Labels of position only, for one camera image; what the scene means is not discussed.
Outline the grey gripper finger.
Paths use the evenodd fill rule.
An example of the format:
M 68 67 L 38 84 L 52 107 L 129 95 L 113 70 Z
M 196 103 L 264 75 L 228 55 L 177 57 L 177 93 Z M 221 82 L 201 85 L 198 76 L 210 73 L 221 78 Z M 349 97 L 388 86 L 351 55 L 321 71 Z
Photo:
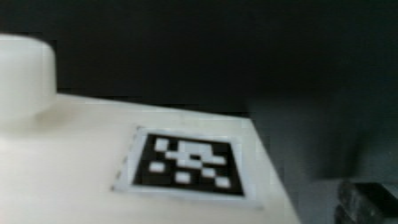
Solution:
M 398 183 L 344 181 L 335 224 L 398 224 Z

